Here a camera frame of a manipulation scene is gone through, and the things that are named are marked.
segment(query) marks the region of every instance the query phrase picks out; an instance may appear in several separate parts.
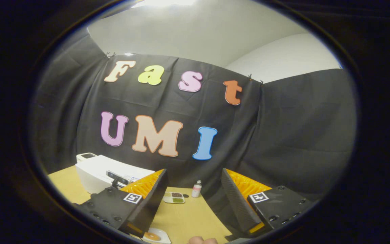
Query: wooden table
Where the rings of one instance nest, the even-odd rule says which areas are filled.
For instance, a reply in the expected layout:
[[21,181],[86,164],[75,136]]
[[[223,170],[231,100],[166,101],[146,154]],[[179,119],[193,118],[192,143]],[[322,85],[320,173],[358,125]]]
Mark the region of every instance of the wooden table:
[[[75,166],[52,173],[49,178],[69,201],[82,204],[90,199],[90,194],[82,186]],[[193,236],[202,236],[204,239],[216,238],[218,244],[228,242],[225,236],[231,235],[231,232],[216,217],[201,195],[193,198],[191,188],[168,187],[167,191],[188,194],[189,197],[185,198],[184,204],[161,201],[150,227],[167,232],[173,244],[186,244]]]

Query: orange letter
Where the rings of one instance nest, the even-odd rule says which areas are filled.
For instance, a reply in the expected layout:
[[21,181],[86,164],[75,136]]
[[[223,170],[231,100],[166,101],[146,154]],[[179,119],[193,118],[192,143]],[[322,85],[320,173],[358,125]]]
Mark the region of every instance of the orange letter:
[[183,128],[181,122],[169,120],[158,133],[151,117],[138,115],[135,120],[138,121],[138,134],[136,135],[135,145],[132,146],[133,150],[147,151],[147,147],[144,146],[144,141],[147,141],[152,153],[162,143],[162,148],[158,151],[160,155],[169,157],[178,155],[176,147],[178,132]]
[[129,66],[130,68],[133,68],[135,66],[136,61],[118,61],[115,63],[115,67],[111,71],[111,74],[108,75],[108,77],[105,78],[105,81],[107,82],[115,82],[117,79],[118,73],[120,73],[120,76],[124,75],[124,73],[127,71]]
[[223,83],[226,85],[225,100],[231,105],[239,105],[240,99],[236,98],[237,91],[242,92],[242,88],[237,85],[237,81],[229,80]]

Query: black fabric backdrop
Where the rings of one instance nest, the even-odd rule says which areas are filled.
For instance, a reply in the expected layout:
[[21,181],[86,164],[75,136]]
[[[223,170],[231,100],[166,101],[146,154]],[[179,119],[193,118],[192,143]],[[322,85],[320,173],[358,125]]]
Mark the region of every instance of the black fabric backdrop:
[[[104,82],[116,61],[135,60],[116,82]],[[149,65],[165,71],[159,85],[138,82]],[[196,93],[181,91],[185,71],[200,72]],[[224,99],[224,81],[237,80],[240,105]],[[133,55],[107,57],[86,30],[61,45],[45,68],[31,106],[31,146],[48,173],[73,166],[76,155],[94,153],[150,170],[169,170],[170,186],[201,193],[218,218],[237,235],[237,222],[221,188],[222,168],[271,187],[286,185],[319,199],[334,184],[353,149],[356,108],[352,79],[342,69],[312,72],[261,84],[247,76],[203,62],[177,57]],[[101,113],[129,118],[122,145],[101,138]],[[183,123],[178,156],[132,150],[137,115],[153,118],[159,131],[169,120]],[[218,130],[210,160],[195,160],[201,126]]]

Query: white ceiling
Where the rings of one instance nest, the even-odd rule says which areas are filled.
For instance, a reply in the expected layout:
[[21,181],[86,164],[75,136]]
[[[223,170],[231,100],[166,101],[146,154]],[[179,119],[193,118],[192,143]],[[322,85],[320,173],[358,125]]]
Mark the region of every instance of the white ceiling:
[[111,54],[158,54],[226,67],[274,40],[305,29],[250,0],[195,0],[191,6],[142,6],[88,27]]

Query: small bottle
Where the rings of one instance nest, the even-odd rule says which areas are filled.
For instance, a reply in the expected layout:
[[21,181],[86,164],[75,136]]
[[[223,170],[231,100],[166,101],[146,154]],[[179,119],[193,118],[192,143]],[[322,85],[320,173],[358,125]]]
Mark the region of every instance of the small bottle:
[[194,184],[193,190],[192,190],[192,197],[197,198],[199,197],[199,192],[201,191],[201,180],[198,180],[196,184]]

